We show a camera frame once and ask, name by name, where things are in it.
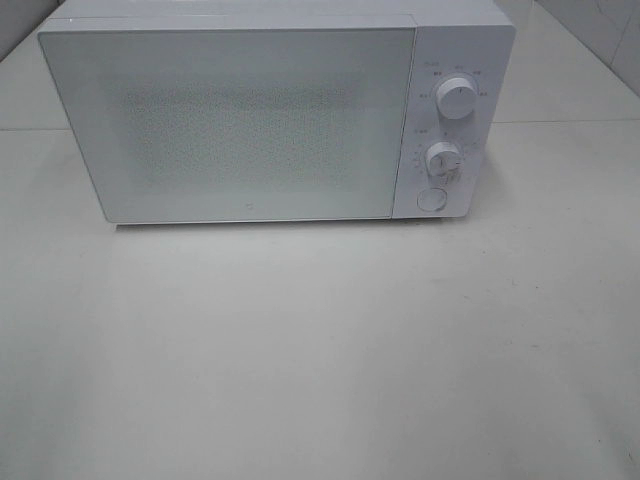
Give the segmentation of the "round white door-release button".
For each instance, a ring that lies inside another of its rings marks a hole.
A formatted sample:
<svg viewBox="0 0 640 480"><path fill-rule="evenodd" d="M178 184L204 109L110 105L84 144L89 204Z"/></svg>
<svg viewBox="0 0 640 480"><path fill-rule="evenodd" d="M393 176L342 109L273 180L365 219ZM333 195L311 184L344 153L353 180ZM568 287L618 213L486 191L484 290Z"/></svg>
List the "round white door-release button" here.
<svg viewBox="0 0 640 480"><path fill-rule="evenodd" d="M417 206L424 212L438 212L445 208L447 192L442 188L427 188L417 197Z"/></svg>

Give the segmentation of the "white timer knob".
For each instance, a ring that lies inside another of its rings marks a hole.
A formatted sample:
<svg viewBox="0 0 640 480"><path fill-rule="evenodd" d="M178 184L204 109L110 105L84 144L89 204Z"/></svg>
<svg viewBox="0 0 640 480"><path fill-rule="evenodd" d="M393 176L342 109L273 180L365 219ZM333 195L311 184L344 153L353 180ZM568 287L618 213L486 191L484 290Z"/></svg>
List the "white timer knob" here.
<svg viewBox="0 0 640 480"><path fill-rule="evenodd" d="M437 142L427 148L425 156L427 173L433 178L454 175L463 163L461 150L450 142Z"/></svg>

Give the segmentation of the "white microwave door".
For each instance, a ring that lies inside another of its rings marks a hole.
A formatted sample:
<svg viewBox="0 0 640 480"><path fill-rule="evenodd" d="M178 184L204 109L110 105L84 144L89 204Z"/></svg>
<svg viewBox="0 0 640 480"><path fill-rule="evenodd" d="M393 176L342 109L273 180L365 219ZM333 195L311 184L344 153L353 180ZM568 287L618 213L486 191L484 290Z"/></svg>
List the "white microwave door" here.
<svg viewBox="0 0 640 480"><path fill-rule="evenodd" d="M39 42L114 224L384 219L413 28L82 30Z"/></svg>

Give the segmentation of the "white microwave oven body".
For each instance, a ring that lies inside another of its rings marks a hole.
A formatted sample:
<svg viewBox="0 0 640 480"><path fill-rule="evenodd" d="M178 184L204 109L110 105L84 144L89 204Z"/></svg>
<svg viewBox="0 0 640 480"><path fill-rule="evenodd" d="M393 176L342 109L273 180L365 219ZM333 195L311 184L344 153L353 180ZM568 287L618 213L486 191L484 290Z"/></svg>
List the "white microwave oven body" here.
<svg viewBox="0 0 640 480"><path fill-rule="evenodd" d="M384 219L456 218L470 208L497 100L516 36L491 1L67 1L41 26L44 32L82 30L303 30L413 28L412 63L392 213ZM454 75L478 88L475 110L443 117L435 88ZM427 173L425 153L437 142L462 152L449 177ZM438 212L417 206L418 194L442 188Z"/></svg>

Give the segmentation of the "upper white power knob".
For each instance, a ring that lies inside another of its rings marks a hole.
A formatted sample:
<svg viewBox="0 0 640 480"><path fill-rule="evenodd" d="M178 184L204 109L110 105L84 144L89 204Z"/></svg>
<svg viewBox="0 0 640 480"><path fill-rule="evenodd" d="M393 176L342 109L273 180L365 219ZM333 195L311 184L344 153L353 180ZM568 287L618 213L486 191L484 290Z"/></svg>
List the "upper white power knob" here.
<svg viewBox="0 0 640 480"><path fill-rule="evenodd" d="M449 120L460 120L469 116L475 110L477 97L477 85L466 75L445 78L435 88L437 109Z"/></svg>

